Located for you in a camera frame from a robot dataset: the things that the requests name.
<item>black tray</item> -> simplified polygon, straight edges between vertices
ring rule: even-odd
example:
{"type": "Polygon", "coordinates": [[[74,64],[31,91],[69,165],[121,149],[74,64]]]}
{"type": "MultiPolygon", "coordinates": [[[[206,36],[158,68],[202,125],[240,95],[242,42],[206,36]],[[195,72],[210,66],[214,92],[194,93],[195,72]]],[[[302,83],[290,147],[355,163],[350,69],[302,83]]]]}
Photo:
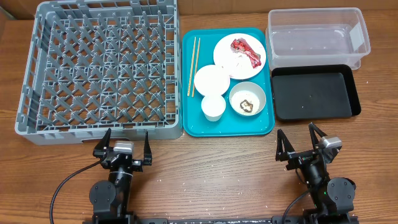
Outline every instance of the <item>black tray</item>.
{"type": "Polygon", "coordinates": [[[278,120],[347,118],[361,112],[347,65],[275,68],[271,77],[278,120]]]}

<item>gray plastic dish rack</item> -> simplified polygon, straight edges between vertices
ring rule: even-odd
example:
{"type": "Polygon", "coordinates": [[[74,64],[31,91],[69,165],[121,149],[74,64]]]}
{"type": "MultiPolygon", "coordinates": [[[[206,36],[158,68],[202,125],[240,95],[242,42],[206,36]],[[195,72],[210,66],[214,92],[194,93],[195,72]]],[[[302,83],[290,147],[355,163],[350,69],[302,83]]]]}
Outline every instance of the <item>gray plastic dish rack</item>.
{"type": "Polygon", "coordinates": [[[182,135],[177,0],[37,8],[15,130],[35,144],[182,135]]]}

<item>wooden chopsticks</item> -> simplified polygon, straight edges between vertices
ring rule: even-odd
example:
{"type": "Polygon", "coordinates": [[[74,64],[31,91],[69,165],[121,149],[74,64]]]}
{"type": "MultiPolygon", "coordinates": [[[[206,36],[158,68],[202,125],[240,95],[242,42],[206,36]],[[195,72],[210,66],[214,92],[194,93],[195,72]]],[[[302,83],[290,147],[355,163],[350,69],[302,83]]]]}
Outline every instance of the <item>wooden chopsticks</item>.
{"type": "MultiPolygon", "coordinates": [[[[195,79],[195,75],[198,71],[198,61],[199,61],[199,50],[200,50],[200,37],[198,42],[198,50],[197,50],[197,62],[195,64],[195,73],[193,74],[193,79],[195,79]]],[[[195,96],[195,82],[193,83],[192,97],[195,96]]]]}
{"type": "Polygon", "coordinates": [[[193,59],[195,59],[195,46],[197,44],[197,37],[193,40],[193,49],[192,49],[192,60],[191,60],[191,72],[189,74],[189,84],[188,84],[188,94],[189,96],[191,94],[191,82],[192,82],[192,70],[193,70],[193,59]]]}
{"type": "MultiPolygon", "coordinates": [[[[195,39],[193,40],[193,49],[192,49],[192,60],[191,60],[191,71],[189,74],[189,84],[188,84],[188,93],[187,96],[190,95],[191,93],[191,84],[192,84],[192,72],[193,72],[193,61],[195,59],[195,47],[196,47],[196,43],[197,43],[197,37],[195,37],[195,39]]],[[[197,70],[198,70],[198,61],[199,61],[199,49],[200,49],[200,37],[199,37],[199,41],[198,41],[198,50],[197,50],[197,61],[195,63],[195,73],[193,74],[193,77],[195,78],[195,75],[197,74],[197,70]]],[[[193,90],[192,90],[192,97],[195,96],[195,83],[193,84],[193,90]]]]}

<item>clear plastic container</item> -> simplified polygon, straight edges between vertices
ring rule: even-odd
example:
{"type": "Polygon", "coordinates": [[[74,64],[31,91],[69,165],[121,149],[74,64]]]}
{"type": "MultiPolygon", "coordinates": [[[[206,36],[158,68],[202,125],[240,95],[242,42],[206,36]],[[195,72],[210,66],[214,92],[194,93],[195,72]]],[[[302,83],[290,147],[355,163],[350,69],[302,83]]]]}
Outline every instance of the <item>clear plastic container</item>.
{"type": "Polygon", "coordinates": [[[358,8],[271,10],[266,37],[271,70],[333,64],[354,70],[371,51],[358,8]]]}

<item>small white cup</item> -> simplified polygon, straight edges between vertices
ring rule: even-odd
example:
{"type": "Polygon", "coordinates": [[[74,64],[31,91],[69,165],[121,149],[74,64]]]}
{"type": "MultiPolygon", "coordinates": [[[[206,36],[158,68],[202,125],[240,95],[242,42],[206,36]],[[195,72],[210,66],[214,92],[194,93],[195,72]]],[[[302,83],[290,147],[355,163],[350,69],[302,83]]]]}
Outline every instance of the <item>small white cup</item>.
{"type": "Polygon", "coordinates": [[[226,108],[225,99],[220,95],[210,95],[203,97],[201,110],[209,121],[218,121],[226,108]]]}

